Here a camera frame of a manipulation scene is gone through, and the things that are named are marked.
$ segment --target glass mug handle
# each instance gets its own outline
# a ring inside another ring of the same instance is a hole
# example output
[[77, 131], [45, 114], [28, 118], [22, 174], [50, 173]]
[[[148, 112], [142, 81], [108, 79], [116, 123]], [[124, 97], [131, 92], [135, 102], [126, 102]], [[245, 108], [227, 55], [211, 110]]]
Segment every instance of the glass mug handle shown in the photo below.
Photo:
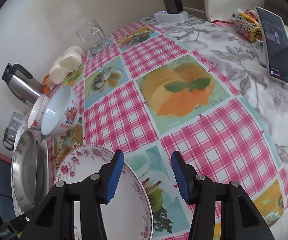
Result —
[[93, 28], [91, 28], [90, 30], [91, 30], [91, 32], [92, 32], [93, 34], [97, 34], [97, 36], [99, 37], [100, 42], [101, 42], [102, 44], [105, 44], [105, 43], [106, 43], [106, 36], [104, 35], [104, 33], [103, 33], [98, 27], [93, 27]]

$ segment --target floral tablecloth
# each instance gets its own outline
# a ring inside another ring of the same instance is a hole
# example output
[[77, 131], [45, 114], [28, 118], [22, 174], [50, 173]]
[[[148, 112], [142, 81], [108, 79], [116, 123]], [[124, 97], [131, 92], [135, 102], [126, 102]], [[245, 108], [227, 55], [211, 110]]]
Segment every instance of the floral tablecloth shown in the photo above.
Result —
[[71, 85], [81, 114], [73, 130], [47, 139], [54, 174], [74, 176], [61, 161], [81, 145], [121, 149], [150, 199], [153, 238], [187, 239], [194, 207], [170, 166], [179, 150], [213, 181], [238, 180], [267, 224], [276, 222], [288, 208], [288, 90], [266, 77], [251, 44], [193, 16], [147, 17], [110, 39], [49, 94]]

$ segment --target clear glass mug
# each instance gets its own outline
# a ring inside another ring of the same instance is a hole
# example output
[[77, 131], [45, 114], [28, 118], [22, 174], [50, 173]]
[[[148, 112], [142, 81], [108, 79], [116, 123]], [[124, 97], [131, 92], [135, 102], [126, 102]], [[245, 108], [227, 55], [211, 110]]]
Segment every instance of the clear glass mug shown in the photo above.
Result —
[[76, 35], [88, 47], [92, 55], [95, 55], [105, 49], [110, 40], [103, 32], [98, 22], [94, 19], [87, 25], [79, 28]]

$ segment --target bowl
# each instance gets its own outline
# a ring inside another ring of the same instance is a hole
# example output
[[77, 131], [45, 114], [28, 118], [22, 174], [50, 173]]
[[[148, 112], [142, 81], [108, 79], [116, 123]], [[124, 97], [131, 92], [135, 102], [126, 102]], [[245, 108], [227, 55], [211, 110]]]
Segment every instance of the bowl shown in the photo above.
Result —
[[78, 122], [79, 101], [70, 85], [57, 91], [46, 106], [42, 117], [43, 135], [60, 136], [73, 129]]
[[40, 147], [30, 130], [25, 131], [12, 158], [12, 181], [17, 203], [23, 212], [38, 204], [43, 182]]
[[[61, 162], [55, 183], [80, 182], [112, 160], [114, 152], [97, 145], [84, 145], [71, 151]], [[100, 205], [107, 239], [150, 240], [153, 234], [151, 205], [139, 178], [124, 163], [114, 198]], [[80, 203], [74, 203], [75, 239], [82, 239]]]
[[42, 117], [49, 101], [50, 99], [45, 94], [42, 94], [37, 99], [31, 110], [31, 113], [28, 116], [28, 128], [33, 130], [41, 129]]

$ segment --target metal plate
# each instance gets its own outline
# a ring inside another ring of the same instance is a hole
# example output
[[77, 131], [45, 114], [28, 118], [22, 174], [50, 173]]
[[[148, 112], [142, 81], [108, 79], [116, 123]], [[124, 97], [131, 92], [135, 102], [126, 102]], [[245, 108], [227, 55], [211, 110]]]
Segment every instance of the metal plate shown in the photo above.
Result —
[[42, 190], [42, 168], [40, 147], [33, 133], [27, 130], [20, 137], [12, 162], [14, 193], [23, 212], [38, 203]]

